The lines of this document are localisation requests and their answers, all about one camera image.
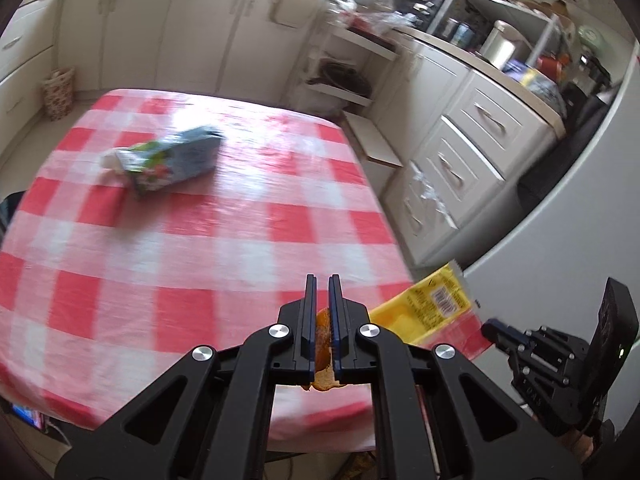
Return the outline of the orange round peel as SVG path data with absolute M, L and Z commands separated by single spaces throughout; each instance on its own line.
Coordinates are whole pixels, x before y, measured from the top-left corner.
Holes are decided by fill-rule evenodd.
M 322 309 L 316 316 L 316 355 L 314 356 L 314 381 L 309 385 L 303 385 L 303 389 L 308 391 L 329 391 L 333 388 L 342 388 L 343 385 L 334 377 L 332 362 L 332 339 L 331 339 L 330 312 Z

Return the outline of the yellow snack wrapper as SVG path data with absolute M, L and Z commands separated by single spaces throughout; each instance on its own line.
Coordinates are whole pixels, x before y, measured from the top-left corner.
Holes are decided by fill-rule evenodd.
M 405 344 L 433 349 L 451 344 L 469 360 L 490 347 L 482 335 L 480 305 L 456 260 L 369 311 L 370 321 Z

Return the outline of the blue milk carton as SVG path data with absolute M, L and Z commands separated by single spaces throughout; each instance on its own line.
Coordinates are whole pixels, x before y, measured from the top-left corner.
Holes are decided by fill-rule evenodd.
M 219 129 L 201 126 L 114 148 L 103 156 L 102 166 L 143 196 L 214 171 L 224 140 Z

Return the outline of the silver refrigerator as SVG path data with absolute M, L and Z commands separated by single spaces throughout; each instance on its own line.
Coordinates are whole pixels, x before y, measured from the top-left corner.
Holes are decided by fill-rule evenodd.
M 590 341 L 609 278 L 626 285 L 639 319 L 639 63 L 576 162 L 505 240 L 465 274 L 482 323 L 547 326 Z M 510 366 L 495 377 L 513 392 Z M 601 404 L 626 422 L 639 401 L 639 332 Z

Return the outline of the white step stool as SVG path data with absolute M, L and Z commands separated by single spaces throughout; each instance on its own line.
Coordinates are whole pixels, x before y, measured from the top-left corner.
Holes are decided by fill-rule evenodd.
M 341 112 L 341 128 L 349 140 L 370 187 L 381 197 L 402 162 L 368 118 Z

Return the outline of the red checkered tablecloth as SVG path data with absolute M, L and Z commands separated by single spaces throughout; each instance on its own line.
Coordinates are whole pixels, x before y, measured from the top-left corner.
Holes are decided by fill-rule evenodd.
M 210 174 L 138 197 L 104 155 L 199 126 Z M 1 245 L 1 393 L 102 424 L 200 344 L 224 350 L 318 280 L 374 308 L 410 284 L 343 131 L 252 103 L 120 89 L 44 162 Z

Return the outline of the black pan on shelf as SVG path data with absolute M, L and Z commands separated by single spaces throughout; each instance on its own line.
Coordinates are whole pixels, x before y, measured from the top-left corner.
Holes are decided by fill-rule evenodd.
M 335 61 L 324 61 L 318 68 L 318 75 L 308 80 L 308 84 L 328 84 L 331 87 L 369 99 L 372 86 L 352 66 Z

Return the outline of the red pot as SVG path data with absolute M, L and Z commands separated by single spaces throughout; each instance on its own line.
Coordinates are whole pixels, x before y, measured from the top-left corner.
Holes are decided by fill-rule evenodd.
M 554 82 L 559 82 L 563 77 L 567 62 L 549 55 L 541 55 L 536 61 L 536 70 Z

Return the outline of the white shelf rack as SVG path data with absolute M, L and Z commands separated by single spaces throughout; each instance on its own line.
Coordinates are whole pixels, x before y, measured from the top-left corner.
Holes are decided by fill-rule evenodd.
M 398 58 L 399 47 L 393 40 L 369 36 L 358 29 L 326 26 L 314 32 L 300 51 L 282 98 L 283 105 L 324 118 L 334 118 L 343 110 L 362 115 L 373 104 Z M 370 98 L 328 84 L 308 84 L 309 79 L 318 75 L 324 61 L 352 66 L 370 82 Z

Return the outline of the white kettle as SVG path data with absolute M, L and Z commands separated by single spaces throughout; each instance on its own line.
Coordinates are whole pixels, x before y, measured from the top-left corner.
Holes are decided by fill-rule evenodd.
M 530 52 L 527 39 L 514 26 L 498 20 L 480 48 L 480 57 L 502 70 L 511 61 L 525 62 Z

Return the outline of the white hanging bag holder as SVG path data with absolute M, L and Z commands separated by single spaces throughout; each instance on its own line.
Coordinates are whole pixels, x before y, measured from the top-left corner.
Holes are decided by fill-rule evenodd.
M 301 28 L 311 18 L 317 0 L 272 0 L 269 12 L 273 23 L 288 28 Z

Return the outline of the floral waste basket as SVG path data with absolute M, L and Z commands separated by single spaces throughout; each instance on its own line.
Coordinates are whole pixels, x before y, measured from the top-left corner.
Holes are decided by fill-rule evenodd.
M 60 120 L 70 114 L 74 105 L 73 67 L 54 70 L 41 83 L 42 98 L 46 114 L 52 122 Z

